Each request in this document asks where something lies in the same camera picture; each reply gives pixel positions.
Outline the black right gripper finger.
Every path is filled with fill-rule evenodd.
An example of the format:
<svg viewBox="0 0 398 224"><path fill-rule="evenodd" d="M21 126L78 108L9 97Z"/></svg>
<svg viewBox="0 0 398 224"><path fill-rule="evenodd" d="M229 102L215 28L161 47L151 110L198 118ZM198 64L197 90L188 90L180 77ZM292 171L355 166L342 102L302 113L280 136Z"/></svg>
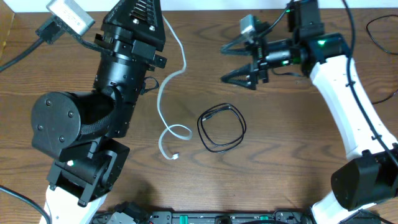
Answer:
<svg viewBox="0 0 398 224"><path fill-rule="evenodd" d="M256 90L258 84L257 72L254 70L252 64L247 64L239 69L233 70L221 77L223 83L232 84L247 88L249 90Z"/></svg>
<svg viewBox="0 0 398 224"><path fill-rule="evenodd" d="M252 56L255 42L258 40L257 35L245 36L240 34L231 42L224 44L220 48L220 52L223 55L240 55L240 56Z"/></svg>

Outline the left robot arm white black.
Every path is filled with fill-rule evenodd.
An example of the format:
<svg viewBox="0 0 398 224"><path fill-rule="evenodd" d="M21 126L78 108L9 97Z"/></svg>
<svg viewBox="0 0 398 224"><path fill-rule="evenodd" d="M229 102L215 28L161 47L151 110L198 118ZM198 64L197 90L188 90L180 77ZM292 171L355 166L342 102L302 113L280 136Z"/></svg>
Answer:
<svg viewBox="0 0 398 224"><path fill-rule="evenodd" d="M32 146L53 159L44 222L89 223L117 181L129 154L119 142L129 129L147 72L164 68L165 31L159 0L119 1L93 42L94 21L75 1L52 1L37 34L53 43L70 34L101 55L89 92L49 92L31 113Z"/></svg>

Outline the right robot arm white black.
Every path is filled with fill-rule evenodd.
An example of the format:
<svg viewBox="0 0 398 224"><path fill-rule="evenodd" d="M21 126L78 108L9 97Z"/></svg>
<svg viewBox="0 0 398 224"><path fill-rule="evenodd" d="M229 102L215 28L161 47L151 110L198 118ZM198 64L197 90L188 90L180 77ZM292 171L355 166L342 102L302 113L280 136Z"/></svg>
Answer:
<svg viewBox="0 0 398 224"><path fill-rule="evenodd" d="M343 223L369 207L397 197L397 139L385 127L356 71L354 43L326 33L316 1L291 1L289 39L269 42L273 25L252 15L240 20L239 36L223 54L250 55L252 63L222 77L224 83L255 90L273 68L300 65L321 93L338 127L347 163L331 176L331 192L301 216L302 223Z"/></svg>

